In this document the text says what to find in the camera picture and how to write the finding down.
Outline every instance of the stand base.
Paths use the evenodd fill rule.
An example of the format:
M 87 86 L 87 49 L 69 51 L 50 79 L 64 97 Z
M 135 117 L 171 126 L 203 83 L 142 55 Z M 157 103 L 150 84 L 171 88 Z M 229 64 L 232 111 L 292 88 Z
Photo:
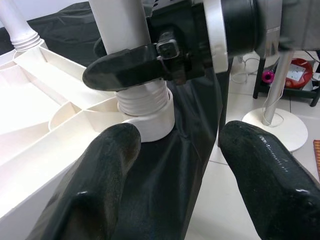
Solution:
M 306 125 L 300 118 L 288 111 L 277 108 L 275 112 L 277 114 L 274 115 L 271 126 L 266 126 L 262 123 L 262 108 L 248 112 L 242 121 L 275 135 L 290 152 L 298 150 L 308 139 Z

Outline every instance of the white ribbed pipe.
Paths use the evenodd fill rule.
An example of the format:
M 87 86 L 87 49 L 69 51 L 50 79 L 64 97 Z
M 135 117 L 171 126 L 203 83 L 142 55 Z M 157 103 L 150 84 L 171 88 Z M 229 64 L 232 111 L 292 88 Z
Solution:
M 151 43 L 141 0 L 89 0 L 89 3 L 108 54 Z M 160 110 L 169 100 L 163 80 L 117 92 L 116 97 L 119 110 L 136 117 Z
M 11 43 L 18 52 L 26 51 L 44 42 L 29 26 L 13 0 L 0 0 L 0 21 L 8 31 Z

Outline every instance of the white tiled floor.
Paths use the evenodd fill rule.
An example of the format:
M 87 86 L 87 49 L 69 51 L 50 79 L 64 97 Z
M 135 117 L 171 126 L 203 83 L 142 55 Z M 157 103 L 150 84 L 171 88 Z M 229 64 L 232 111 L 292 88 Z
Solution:
M 304 52 L 295 57 L 310 60 Z M 244 57 L 256 58 L 255 54 Z M 277 58 L 267 61 L 271 65 Z M 250 61 L 247 70 L 258 68 L 258 61 Z M 235 66 L 232 73 L 242 72 L 243 65 Z M 261 108 L 266 95 L 253 99 L 255 76 L 249 76 L 244 84 L 230 81 L 226 121 L 241 120 L 246 113 Z M 281 99 L 278 108 L 292 112 L 306 124 L 309 132 L 307 143 L 295 151 L 296 159 L 319 180 L 313 141 L 320 140 L 320 103 L 310 107 L 310 99 Z M 259 240 L 246 206 L 238 190 L 236 179 L 217 144 L 203 177 L 202 186 L 192 214 L 186 240 Z

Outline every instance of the red object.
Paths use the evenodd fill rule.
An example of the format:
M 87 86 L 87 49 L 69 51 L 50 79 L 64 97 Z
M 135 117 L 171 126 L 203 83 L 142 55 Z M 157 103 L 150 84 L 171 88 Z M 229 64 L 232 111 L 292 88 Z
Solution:
M 302 58 L 293 59 L 291 64 L 305 68 L 305 71 L 299 81 L 295 81 L 295 80 L 287 77 L 285 80 L 285 87 L 291 88 L 291 89 L 299 89 L 299 88 L 304 87 L 313 76 L 313 68 L 312 68 L 311 64 Z

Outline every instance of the orange mat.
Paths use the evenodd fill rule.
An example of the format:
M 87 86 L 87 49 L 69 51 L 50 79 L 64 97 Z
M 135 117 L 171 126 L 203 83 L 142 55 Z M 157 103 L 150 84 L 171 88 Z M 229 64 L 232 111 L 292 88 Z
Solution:
M 318 174 L 320 178 L 320 140 L 314 140 L 313 146 L 314 146 L 316 166 L 318 168 Z

